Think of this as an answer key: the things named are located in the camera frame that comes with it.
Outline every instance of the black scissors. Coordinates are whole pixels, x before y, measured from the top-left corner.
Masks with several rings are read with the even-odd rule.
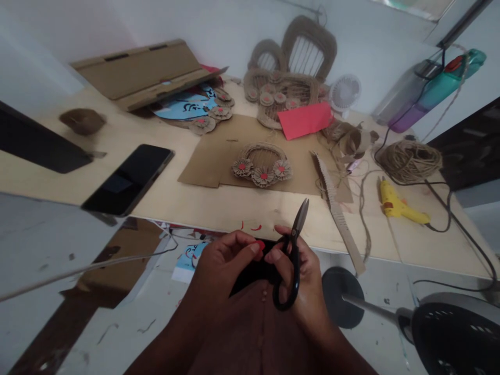
[[[290,235],[285,235],[278,240],[278,242],[283,242],[283,252],[286,254],[288,250],[288,245],[292,243],[292,250],[288,254],[288,258],[292,261],[293,265],[293,280],[292,280],[292,290],[288,296],[288,300],[285,303],[280,302],[280,285],[281,275],[277,273],[276,283],[274,284],[272,290],[272,301],[279,311],[287,311],[292,307],[298,294],[298,285],[301,279],[301,260],[298,254],[297,239],[301,234],[302,227],[306,221],[307,210],[309,208],[309,199],[306,198],[302,203],[302,206],[298,210],[295,221],[293,222],[292,233]]]

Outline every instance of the smartphone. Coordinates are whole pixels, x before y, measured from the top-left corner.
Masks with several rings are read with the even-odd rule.
[[[82,205],[85,211],[127,216],[167,164],[172,150],[140,145]]]

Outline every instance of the wooden table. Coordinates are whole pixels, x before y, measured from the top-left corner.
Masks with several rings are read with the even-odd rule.
[[[245,100],[242,87],[226,79],[225,88],[236,101],[234,113],[256,116],[257,106]],[[95,109],[106,116],[107,124],[92,136],[73,133],[57,117],[64,110],[78,107]],[[199,136],[189,130],[169,126],[158,118],[143,119],[124,112],[92,87],[84,89],[63,103],[57,111],[37,121],[87,151],[107,152],[106,157],[96,159],[71,173],[58,174],[0,152],[0,191],[79,206],[138,145],[147,143],[170,148],[176,155],[139,202],[133,216],[227,232],[240,229],[243,221],[244,230],[252,235],[274,240],[278,235],[273,225],[281,223],[291,226],[302,201],[308,197],[309,214],[302,231],[306,242],[323,251],[346,252],[327,202],[319,196],[226,185],[210,189],[177,182],[200,140]],[[386,131],[370,116],[353,111],[349,121],[354,124],[363,121],[365,128],[376,130],[381,136]],[[389,142],[400,138],[400,135],[391,133]],[[354,195],[359,194],[358,184],[362,175],[368,170],[378,169],[370,153],[364,159],[350,181]],[[372,257],[478,277],[489,276],[486,263],[454,223],[448,232],[435,233],[405,218],[388,219],[380,209],[378,193],[377,179],[383,175],[382,172],[372,173],[365,187],[364,215],[372,238]],[[447,190],[443,187],[437,190],[444,199]],[[412,208],[429,213],[435,227],[445,227],[447,213],[428,188],[402,187],[398,188],[398,192]],[[358,197],[354,196],[354,203],[342,204],[342,207],[358,248],[364,254],[366,235],[359,215]],[[455,197],[452,199],[452,210],[486,251],[497,272],[500,272],[500,263]],[[250,228],[259,225],[262,225],[260,231],[250,231]]]

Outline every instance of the white desk fan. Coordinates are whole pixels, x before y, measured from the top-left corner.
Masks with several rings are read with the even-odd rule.
[[[361,82],[353,74],[344,74],[330,89],[330,105],[334,111],[346,119],[349,109],[361,96]]]

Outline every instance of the hot glue gun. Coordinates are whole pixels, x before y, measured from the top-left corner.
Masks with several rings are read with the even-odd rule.
[[[429,215],[409,208],[406,202],[399,199],[394,187],[384,177],[380,182],[380,193],[382,195],[382,207],[387,217],[404,216],[419,224],[427,224],[431,221]]]

